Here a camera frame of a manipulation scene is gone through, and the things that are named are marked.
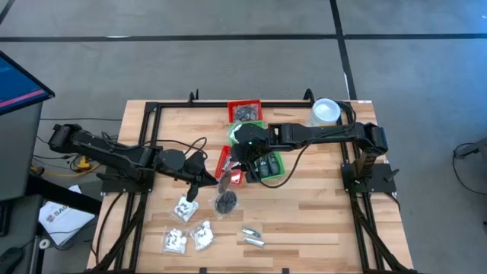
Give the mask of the black desk beam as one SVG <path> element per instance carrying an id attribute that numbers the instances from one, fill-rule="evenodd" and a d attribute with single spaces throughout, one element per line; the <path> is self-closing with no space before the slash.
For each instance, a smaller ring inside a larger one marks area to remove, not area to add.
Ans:
<path id="1" fill-rule="evenodd" d="M 44 199 L 56 202 L 72 209 L 97 215 L 101 209 L 102 202 L 50 183 L 42 177 L 29 176 L 25 190 L 26 195 L 41 195 Z"/>

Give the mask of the clear bag of cotton balls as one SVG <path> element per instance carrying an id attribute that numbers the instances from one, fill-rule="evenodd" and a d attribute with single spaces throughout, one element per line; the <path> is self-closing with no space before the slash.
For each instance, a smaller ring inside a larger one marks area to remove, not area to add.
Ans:
<path id="1" fill-rule="evenodd" d="M 167 253 L 186 253 L 186 232 L 176 228 L 166 231 L 163 240 L 163 251 Z"/>
<path id="2" fill-rule="evenodd" d="M 194 240 L 197 251 L 210 247 L 215 241 L 210 221 L 203 221 L 201 224 L 195 226 L 189 234 Z"/>
<path id="3" fill-rule="evenodd" d="M 173 207 L 171 213 L 177 220 L 187 223 L 198 208 L 199 203 L 197 201 L 188 202 L 186 196 L 182 195 Z"/>
<path id="4" fill-rule="evenodd" d="M 235 132 L 242 126 L 242 123 L 232 123 L 229 126 L 229 132 L 228 136 L 231 141 L 231 145 L 234 145 L 235 143 L 238 143 L 238 140 L 236 139 Z"/>

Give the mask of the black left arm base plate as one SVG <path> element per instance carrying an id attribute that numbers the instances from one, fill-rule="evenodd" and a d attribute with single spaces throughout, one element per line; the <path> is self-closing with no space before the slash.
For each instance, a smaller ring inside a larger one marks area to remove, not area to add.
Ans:
<path id="1" fill-rule="evenodd" d="M 107 165 L 97 177 L 102 180 L 101 191 L 104 193 L 150 193 L 155 172 L 133 164 Z"/>

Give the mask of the white yellow wipes canister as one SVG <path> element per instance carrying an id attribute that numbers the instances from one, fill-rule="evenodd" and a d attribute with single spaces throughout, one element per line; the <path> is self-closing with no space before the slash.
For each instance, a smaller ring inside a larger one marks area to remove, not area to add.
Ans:
<path id="1" fill-rule="evenodd" d="M 341 116 L 341 108 L 334 100 L 321 98 L 311 107 L 312 126 L 332 126 Z"/>

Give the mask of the monitor with blue screen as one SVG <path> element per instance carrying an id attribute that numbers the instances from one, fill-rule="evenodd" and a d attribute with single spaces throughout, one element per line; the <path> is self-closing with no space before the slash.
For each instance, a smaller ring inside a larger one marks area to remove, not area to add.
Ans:
<path id="1" fill-rule="evenodd" d="M 0 116 L 55 96 L 50 88 L 0 50 Z"/>

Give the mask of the white paper booklet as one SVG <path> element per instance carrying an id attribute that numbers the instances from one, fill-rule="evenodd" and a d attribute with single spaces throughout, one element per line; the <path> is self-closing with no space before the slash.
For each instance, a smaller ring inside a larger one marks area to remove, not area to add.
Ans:
<path id="1" fill-rule="evenodd" d="M 94 217 L 94 214 L 47 201 L 40 209 L 38 222 L 54 243 L 62 246 Z"/>

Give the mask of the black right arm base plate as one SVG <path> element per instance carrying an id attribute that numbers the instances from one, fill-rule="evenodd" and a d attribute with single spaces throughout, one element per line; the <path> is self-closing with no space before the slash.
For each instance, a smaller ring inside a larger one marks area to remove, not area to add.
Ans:
<path id="1" fill-rule="evenodd" d="M 374 164 L 370 176 L 365 182 L 360 181 L 355 174 L 353 164 L 341 166 L 344 189 L 353 193 L 395 193 L 394 177 L 399 169 L 392 170 L 389 164 Z"/>

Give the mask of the green plastic basket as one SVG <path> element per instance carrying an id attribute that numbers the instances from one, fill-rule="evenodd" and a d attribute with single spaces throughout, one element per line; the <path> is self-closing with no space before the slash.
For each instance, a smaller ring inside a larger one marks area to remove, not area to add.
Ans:
<path id="1" fill-rule="evenodd" d="M 278 161 L 279 161 L 279 165 L 280 165 L 280 174 L 278 175 L 275 175 L 275 176 L 271 176 L 269 175 L 268 177 L 266 178 L 263 178 L 261 180 L 271 180 L 271 179 L 275 179 L 277 177 L 281 177 L 281 176 L 284 176 L 285 175 L 285 167 L 284 167 L 284 164 L 283 164 L 283 161 L 282 161 L 282 157 L 280 155 L 279 152 L 271 152 L 270 154 L 275 154 L 275 156 L 277 157 Z M 254 170 L 257 170 L 258 171 L 258 165 L 257 165 L 257 162 L 258 162 L 259 158 L 256 159 L 254 162 L 253 162 L 253 168 Z"/>
<path id="2" fill-rule="evenodd" d="M 253 125 L 253 127 L 246 127 L 243 133 L 243 142 L 251 144 L 254 140 L 264 140 L 268 137 L 268 130 L 264 128 L 264 122 L 261 120 L 250 122 L 237 122 L 243 125 Z"/>

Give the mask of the black aluminium table frame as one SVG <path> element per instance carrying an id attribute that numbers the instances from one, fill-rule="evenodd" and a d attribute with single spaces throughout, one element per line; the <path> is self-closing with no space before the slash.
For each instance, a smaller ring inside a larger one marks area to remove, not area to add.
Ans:
<path id="1" fill-rule="evenodd" d="M 263 118 L 268 123 L 310 122 L 310 98 L 304 100 L 263 100 Z M 119 141 L 137 145 L 155 139 L 176 139 L 192 143 L 208 139 L 206 167 L 214 174 L 224 145 L 230 144 L 227 100 L 129 100 L 126 103 Z M 278 189 L 259 183 L 237 185 L 238 206 L 228 217 L 218 220 L 208 203 L 214 186 L 199 191 L 200 208 L 188 225 L 171 214 L 188 186 L 171 177 L 155 175 L 147 195 L 141 230 L 135 228 L 124 248 L 122 266 L 109 266 L 109 274 L 168 273 L 384 273 L 393 274 L 385 262 L 377 268 L 369 236 L 355 233 L 349 193 L 345 192 L 340 165 L 355 159 L 352 144 L 309 147 L 292 178 Z M 372 194 L 376 228 L 389 250 L 405 266 L 413 268 L 399 207 L 386 194 Z M 209 219 L 216 242 L 195 251 L 189 237 L 186 255 L 163 253 L 165 229 L 187 229 Z M 265 247 L 245 243 L 241 227 L 263 233 Z"/>

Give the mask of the red plastic basket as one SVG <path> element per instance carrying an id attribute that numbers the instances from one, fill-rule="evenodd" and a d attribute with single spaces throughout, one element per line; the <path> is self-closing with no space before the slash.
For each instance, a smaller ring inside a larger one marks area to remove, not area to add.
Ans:
<path id="1" fill-rule="evenodd" d="M 228 145 L 224 146 L 223 149 L 221 150 L 221 154 L 218 159 L 218 164 L 215 170 L 216 179 L 222 178 L 224 174 L 222 167 L 227 157 L 231 157 L 231 147 Z M 237 162 L 234 162 L 233 167 L 229 171 L 231 172 L 231 182 L 236 185 L 241 184 L 243 179 L 243 172 L 240 169 L 237 169 Z"/>
<path id="2" fill-rule="evenodd" d="M 228 103 L 230 123 L 250 122 L 263 119 L 260 100 L 236 100 Z"/>

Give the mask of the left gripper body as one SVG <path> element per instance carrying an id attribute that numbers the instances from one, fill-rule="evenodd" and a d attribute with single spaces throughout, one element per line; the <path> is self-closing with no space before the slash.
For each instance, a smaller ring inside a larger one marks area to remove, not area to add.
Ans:
<path id="1" fill-rule="evenodd" d="M 179 179 L 185 180 L 186 182 L 196 183 L 196 176 L 200 172 L 199 173 L 194 173 L 191 170 L 189 170 L 187 168 L 187 165 L 186 165 L 186 160 L 184 161 L 183 167 L 179 171 L 177 171 L 177 176 L 178 176 Z"/>

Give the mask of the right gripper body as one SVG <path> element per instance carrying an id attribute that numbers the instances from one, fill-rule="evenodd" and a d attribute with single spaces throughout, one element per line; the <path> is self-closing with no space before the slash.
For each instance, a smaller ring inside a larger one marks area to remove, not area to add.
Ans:
<path id="1" fill-rule="evenodd" d="M 256 159 L 272 151 L 269 147 L 269 131 L 256 124 L 245 123 L 234 130 L 237 142 L 231 147 L 231 159 L 243 163 Z"/>

